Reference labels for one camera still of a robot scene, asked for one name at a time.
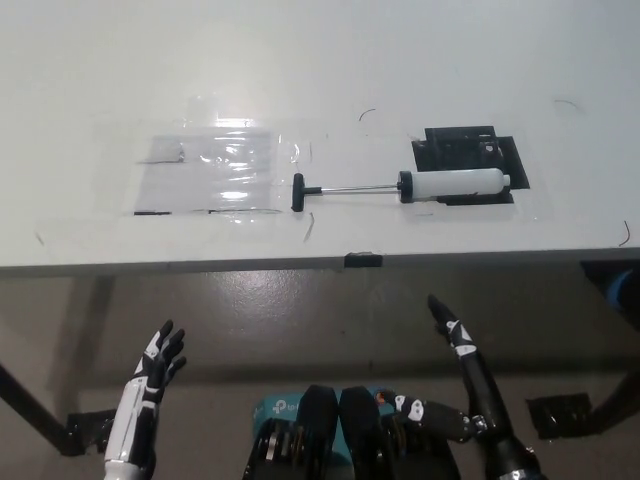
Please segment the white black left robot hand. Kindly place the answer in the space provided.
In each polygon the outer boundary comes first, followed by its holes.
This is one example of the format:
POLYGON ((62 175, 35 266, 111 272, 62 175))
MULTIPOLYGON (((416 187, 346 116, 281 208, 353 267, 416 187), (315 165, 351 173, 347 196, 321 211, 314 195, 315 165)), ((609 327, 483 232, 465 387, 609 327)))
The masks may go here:
POLYGON ((106 479, 150 479, 155 471, 155 442, 166 388, 184 367, 185 331, 171 320, 145 347, 126 383, 104 455, 106 479))

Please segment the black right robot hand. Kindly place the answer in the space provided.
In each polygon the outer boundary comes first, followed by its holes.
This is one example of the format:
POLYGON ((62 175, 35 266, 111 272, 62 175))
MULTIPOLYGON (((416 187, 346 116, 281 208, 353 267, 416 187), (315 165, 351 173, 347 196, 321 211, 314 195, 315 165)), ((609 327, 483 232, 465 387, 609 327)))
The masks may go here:
POLYGON ((441 440, 474 440, 485 462, 487 479, 543 479, 536 455, 518 439, 493 374, 462 320, 430 294, 428 308, 436 330, 448 342, 469 399, 466 412, 384 389, 376 397, 393 407, 405 425, 441 440))

